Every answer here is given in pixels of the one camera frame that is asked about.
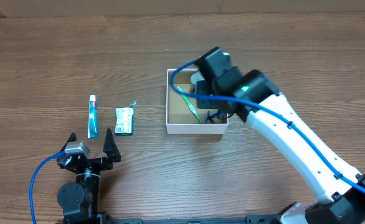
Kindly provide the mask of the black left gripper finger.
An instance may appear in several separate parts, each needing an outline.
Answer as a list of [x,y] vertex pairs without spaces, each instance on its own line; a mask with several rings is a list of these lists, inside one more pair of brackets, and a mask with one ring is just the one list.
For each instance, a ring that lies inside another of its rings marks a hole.
[[120,162],[121,154],[115,144],[115,140],[113,138],[113,133],[110,128],[107,129],[107,133],[105,136],[105,142],[103,146],[103,152],[107,155],[109,160],[112,162]]
[[70,152],[73,148],[73,144],[77,141],[77,137],[75,133],[71,133],[71,135],[69,136],[67,142],[64,145],[64,151],[65,152]]

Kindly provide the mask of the clear soap pump bottle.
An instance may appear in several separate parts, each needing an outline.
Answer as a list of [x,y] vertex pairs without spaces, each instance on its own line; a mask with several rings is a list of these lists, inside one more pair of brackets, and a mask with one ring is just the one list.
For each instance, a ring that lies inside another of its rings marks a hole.
[[191,83],[193,85],[197,85],[199,81],[204,81],[204,77],[202,76],[202,74],[200,72],[193,73],[191,75]]

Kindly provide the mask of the green toothbrush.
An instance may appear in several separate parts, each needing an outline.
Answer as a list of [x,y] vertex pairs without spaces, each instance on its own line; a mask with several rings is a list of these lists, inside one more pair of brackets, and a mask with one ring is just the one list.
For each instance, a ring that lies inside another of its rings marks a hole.
[[178,92],[180,92],[180,95],[183,98],[183,100],[186,102],[186,104],[187,104],[189,110],[191,111],[191,113],[196,117],[196,119],[198,120],[199,123],[202,123],[202,119],[199,117],[199,114],[197,113],[195,107],[188,100],[187,96],[183,94],[183,89],[180,86],[177,86],[177,89],[178,89]]

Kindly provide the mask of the blue disposable razor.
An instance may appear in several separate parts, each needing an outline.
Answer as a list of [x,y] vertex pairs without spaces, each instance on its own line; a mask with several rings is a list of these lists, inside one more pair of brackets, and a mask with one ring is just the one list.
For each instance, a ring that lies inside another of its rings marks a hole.
[[216,121],[223,123],[226,118],[228,118],[228,114],[225,111],[218,111],[213,114],[208,111],[204,123],[216,123]]

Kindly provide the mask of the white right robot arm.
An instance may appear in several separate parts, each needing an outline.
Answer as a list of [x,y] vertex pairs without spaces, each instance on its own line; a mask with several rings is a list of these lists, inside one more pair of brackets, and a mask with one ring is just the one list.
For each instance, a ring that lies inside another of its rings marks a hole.
[[365,174],[334,153],[272,81],[259,70],[242,74],[219,47],[194,64],[203,77],[197,93],[209,95],[213,104],[267,138],[313,192],[314,202],[289,205],[275,223],[365,221]]

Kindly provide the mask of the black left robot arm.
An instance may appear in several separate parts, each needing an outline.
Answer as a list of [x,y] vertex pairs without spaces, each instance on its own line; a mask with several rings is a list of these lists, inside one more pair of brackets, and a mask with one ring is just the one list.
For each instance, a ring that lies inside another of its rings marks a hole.
[[105,157],[90,159],[88,146],[77,141],[72,133],[60,150],[57,164],[75,174],[75,181],[61,186],[57,201],[63,210],[63,223],[113,223],[106,212],[100,212],[100,173],[113,169],[121,161],[121,154],[115,144],[111,129],[107,129],[103,152]]

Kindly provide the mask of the teal toothpaste tube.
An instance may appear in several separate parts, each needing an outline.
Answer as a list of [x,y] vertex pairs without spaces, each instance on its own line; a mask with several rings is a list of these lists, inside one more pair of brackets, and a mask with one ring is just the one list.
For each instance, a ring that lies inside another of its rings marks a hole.
[[98,121],[97,121],[97,97],[96,95],[90,95],[88,105],[88,131],[87,138],[98,137]]

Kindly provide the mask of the green white floss packet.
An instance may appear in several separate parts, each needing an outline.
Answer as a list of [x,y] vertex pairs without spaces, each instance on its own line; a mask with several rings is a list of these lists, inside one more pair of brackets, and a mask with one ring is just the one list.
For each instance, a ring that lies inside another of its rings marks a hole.
[[137,100],[132,102],[130,106],[115,109],[115,134],[117,136],[132,136],[134,135],[135,122],[135,106]]

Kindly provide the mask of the white cardboard box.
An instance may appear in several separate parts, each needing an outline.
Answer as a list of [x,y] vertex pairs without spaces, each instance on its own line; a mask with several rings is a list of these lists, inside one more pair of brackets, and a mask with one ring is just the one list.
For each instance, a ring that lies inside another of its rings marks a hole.
[[[169,80],[175,69],[167,71],[166,90],[166,129],[168,134],[224,134],[228,125],[228,119],[212,118],[206,124],[202,124],[189,109],[184,98],[176,93],[169,85]],[[191,76],[195,74],[195,68],[185,68],[174,78],[175,87],[179,86],[185,93],[190,93],[193,88]],[[216,109],[200,109],[197,107],[197,100],[188,98],[193,105],[202,122],[210,115],[217,112]]]

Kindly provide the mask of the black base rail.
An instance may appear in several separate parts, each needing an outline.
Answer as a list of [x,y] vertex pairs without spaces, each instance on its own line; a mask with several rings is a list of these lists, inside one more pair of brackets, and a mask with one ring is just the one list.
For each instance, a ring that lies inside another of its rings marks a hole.
[[280,224],[278,215],[247,215],[239,218],[191,218],[191,219],[165,219],[142,220],[114,219],[114,224]]

